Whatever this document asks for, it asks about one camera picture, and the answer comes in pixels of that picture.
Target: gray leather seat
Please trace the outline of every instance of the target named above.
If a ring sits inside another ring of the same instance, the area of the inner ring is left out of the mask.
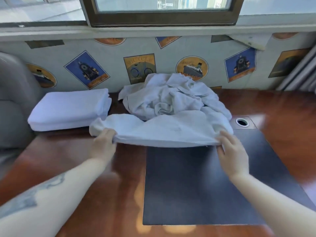
[[[4,164],[12,162],[35,137],[27,119],[43,96],[26,65],[0,52],[0,178]]]

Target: human hand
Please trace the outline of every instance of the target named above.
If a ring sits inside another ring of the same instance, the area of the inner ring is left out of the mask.
[[[90,157],[101,159],[107,164],[116,151],[116,143],[112,143],[114,135],[116,135],[115,130],[105,128],[101,134],[93,140]]]
[[[229,179],[249,175],[249,157],[240,140],[226,131],[221,131],[217,139],[223,145],[216,147],[219,161]]]

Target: pile of towels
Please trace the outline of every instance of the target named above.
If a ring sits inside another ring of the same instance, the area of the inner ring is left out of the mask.
[[[89,126],[97,117],[107,117],[111,102],[108,89],[50,92],[36,105],[27,121],[34,131]]]
[[[144,83],[125,86],[118,99],[131,115],[97,118],[89,128],[92,136],[113,128],[120,143],[193,147],[218,144],[220,130],[233,133],[231,113],[218,96],[182,74],[149,74]]]

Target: wooden table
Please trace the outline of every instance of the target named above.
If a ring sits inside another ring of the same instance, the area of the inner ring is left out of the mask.
[[[217,90],[234,116],[250,116],[316,204],[316,96],[313,93]],[[110,113],[124,113],[115,101]],[[87,128],[44,133],[26,148],[0,183],[0,205],[82,163],[92,138]],[[58,237],[273,236],[266,226],[143,226],[146,147],[119,144]]]

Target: curtain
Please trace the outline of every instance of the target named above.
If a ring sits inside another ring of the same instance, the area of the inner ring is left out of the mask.
[[[316,46],[276,88],[277,91],[310,91],[316,94]]]

